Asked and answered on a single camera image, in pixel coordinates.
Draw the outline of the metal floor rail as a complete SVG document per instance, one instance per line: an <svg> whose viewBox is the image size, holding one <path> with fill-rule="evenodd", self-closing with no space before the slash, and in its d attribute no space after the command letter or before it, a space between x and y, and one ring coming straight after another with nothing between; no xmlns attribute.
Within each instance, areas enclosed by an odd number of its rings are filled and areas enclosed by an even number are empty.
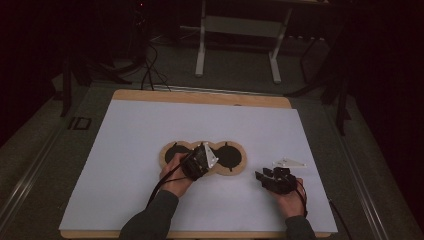
<svg viewBox="0 0 424 240"><path fill-rule="evenodd" d="M24 172L18 183L15 185L11 195L7 198L5 204L0 208L0 235L4 234L8 225L13 221L20 206L30 193L34 183L46 164L46 160L56 141L62 135L64 129L54 130L42 145L41 149L35 155L31 164Z"/></svg>
<svg viewBox="0 0 424 240"><path fill-rule="evenodd" d="M324 112L328 121L331 124L333 132L337 135L337 139L343 150L343 154L347 160L352 183L355 187L355 191L361 203L363 212L367 218L368 225L374 235L375 240L389 240L387 231L381 221L380 215L375 207L374 200L372 199L370 192L365 184L363 177L360 175L360 170L356 164L356 158L344 136L341 135L338 127L336 126L336 113L331 106L324 106Z"/></svg>

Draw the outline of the person's right hand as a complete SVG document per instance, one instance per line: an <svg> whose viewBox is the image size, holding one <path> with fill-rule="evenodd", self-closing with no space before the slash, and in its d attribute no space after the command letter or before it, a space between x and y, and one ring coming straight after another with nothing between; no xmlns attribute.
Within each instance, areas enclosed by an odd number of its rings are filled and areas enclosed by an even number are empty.
<svg viewBox="0 0 424 240"><path fill-rule="evenodd" d="M304 216L306 212L306 197L303 189L303 180L297 179L297 190L286 195L279 195L271 192L271 196L276 200L278 208L284 218Z"/></svg>

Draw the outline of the white metal desk frame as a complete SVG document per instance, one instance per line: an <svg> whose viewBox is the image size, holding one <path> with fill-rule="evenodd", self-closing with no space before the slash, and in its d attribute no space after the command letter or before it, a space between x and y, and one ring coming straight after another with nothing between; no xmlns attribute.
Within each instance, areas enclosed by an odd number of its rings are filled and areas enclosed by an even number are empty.
<svg viewBox="0 0 424 240"><path fill-rule="evenodd" d="M282 78L278 66L277 56L285 37L285 33L292 15L293 8L289 7L281 22L253 20L234 17L208 15L206 13L207 0L202 0L200 18L200 40L196 60L195 75L203 76L206 56L205 36L207 32L236 34L243 36L268 37L275 39L274 48L268 53L269 64L273 81L280 84Z"/></svg>

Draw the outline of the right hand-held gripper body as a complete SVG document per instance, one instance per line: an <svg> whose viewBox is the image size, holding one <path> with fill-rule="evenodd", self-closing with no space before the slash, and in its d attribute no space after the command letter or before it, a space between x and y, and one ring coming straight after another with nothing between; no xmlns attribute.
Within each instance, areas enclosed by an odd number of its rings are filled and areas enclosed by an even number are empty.
<svg viewBox="0 0 424 240"><path fill-rule="evenodd" d="M305 168L305 163L300 163L289 158L282 158L273 163L272 177L276 184L274 193L288 194L297 189L297 180L291 174L292 168Z"/></svg>

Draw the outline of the person's left hand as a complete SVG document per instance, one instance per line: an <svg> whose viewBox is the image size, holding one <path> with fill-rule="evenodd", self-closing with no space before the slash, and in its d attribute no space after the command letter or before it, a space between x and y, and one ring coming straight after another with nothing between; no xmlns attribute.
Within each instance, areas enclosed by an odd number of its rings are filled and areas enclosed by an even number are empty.
<svg viewBox="0 0 424 240"><path fill-rule="evenodd" d="M160 173L160 177L164 177L169 172L173 171L166 182L161 186L161 189L173 193L178 198L182 197L193 183L191 179L185 176L179 167L179 164L185 157L186 155L183 153L176 153Z"/></svg>

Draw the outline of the black rectangular floor plate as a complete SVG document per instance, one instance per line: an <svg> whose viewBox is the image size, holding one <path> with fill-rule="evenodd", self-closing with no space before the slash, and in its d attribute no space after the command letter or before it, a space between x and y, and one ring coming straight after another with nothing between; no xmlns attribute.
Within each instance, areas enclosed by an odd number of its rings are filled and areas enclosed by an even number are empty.
<svg viewBox="0 0 424 240"><path fill-rule="evenodd" d="M86 117L73 117L68 125L69 130L88 130L92 119Z"/></svg>

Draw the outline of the black metal stand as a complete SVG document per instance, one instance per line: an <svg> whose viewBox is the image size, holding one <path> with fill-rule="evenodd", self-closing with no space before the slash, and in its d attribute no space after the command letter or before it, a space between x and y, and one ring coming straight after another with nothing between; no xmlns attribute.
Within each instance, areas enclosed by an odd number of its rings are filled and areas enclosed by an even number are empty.
<svg viewBox="0 0 424 240"><path fill-rule="evenodd" d="M330 105L334 101L337 101L335 125L338 132L344 136L344 121L350 118L346 110L349 77L346 58L343 56L342 49L337 44L338 38L338 34L324 37L324 42L328 46L327 55L323 59L319 69L308 79L304 68L304 60L308 52L318 42L318 39L315 38L310 42L300 59L302 76L307 85L299 90L286 93L285 96L299 97L317 88L325 87L320 97L321 103Z"/></svg>

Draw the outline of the white table sheet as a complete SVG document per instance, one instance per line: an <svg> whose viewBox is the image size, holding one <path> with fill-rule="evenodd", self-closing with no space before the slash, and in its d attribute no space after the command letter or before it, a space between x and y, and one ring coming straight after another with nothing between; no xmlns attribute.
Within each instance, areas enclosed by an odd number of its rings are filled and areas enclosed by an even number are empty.
<svg viewBox="0 0 424 240"><path fill-rule="evenodd" d="M180 199L172 232L282 232L274 199L255 171L288 158L301 163L307 218L334 233L331 212L299 114L294 109L114 100L69 200L60 231L116 231L142 211L159 181L159 153L175 141L233 141L247 155L236 176L213 174Z"/></svg>

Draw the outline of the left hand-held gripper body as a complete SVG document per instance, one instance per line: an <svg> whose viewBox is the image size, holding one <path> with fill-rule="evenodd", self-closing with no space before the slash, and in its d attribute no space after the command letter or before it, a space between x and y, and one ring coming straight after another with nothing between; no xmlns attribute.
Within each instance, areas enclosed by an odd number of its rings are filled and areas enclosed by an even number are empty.
<svg viewBox="0 0 424 240"><path fill-rule="evenodd" d="M196 181L208 173L218 160L219 158L214 154L209 144L201 142L181 162L181 169L186 177Z"/></svg>

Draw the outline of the wooden board with round holes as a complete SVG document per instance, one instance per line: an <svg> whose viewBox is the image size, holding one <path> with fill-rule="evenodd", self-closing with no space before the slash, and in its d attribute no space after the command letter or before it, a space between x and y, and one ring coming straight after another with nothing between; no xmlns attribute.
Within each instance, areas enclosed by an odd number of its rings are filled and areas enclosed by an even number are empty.
<svg viewBox="0 0 424 240"><path fill-rule="evenodd" d="M176 153L189 153L201 141L189 143L186 141L175 141L165 145L159 153L159 164L161 167L167 165ZM221 141L218 143L208 142L214 155L218 158L217 163L206 176L219 174L223 176L235 176L242 173L247 165L247 155L244 148L233 141Z"/></svg>

